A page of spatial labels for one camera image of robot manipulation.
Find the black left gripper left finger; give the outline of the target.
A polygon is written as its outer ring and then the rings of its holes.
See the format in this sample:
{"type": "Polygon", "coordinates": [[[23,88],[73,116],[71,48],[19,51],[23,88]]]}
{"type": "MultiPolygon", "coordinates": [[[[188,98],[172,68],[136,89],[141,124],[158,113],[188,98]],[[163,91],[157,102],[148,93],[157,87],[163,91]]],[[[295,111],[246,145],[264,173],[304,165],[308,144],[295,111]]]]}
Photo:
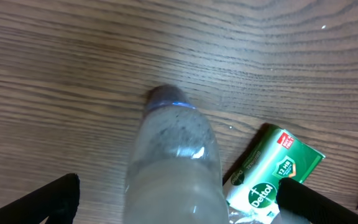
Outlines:
{"type": "Polygon", "coordinates": [[[80,180],[69,173],[0,208],[0,223],[72,224],[80,203],[80,180]]]}

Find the green Dettol soap bar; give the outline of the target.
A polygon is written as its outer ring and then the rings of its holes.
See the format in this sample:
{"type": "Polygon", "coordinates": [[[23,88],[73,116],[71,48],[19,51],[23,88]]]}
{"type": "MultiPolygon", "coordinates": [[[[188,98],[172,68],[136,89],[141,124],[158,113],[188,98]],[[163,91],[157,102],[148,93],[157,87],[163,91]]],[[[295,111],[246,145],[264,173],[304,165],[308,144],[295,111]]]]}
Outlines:
{"type": "Polygon", "coordinates": [[[279,181],[303,183],[325,155],[270,124],[223,185],[229,223],[272,223],[279,214],[279,181]]]}

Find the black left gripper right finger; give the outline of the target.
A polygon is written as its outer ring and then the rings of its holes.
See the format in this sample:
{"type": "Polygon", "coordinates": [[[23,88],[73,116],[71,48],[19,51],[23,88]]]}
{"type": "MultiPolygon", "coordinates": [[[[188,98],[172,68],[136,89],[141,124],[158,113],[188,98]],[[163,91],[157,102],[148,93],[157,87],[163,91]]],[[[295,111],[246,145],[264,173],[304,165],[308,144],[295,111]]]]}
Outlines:
{"type": "Polygon", "coordinates": [[[276,201],[283,224],[358,224],[358,214],[291,178],[279,181],[276,201]]]}

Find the clear foam soap pump bottle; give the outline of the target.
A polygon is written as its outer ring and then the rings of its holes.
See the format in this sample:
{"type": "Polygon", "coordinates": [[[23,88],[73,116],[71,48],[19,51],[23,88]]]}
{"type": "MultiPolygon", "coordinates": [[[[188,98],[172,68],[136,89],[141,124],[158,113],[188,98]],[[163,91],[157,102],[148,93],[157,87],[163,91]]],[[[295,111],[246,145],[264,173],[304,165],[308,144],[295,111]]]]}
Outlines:
{"type": "Polygon", "coordinates": [[[125,224],[225,224],[219,145],[174,85],[150,91],[126,175],[125,224]]]}

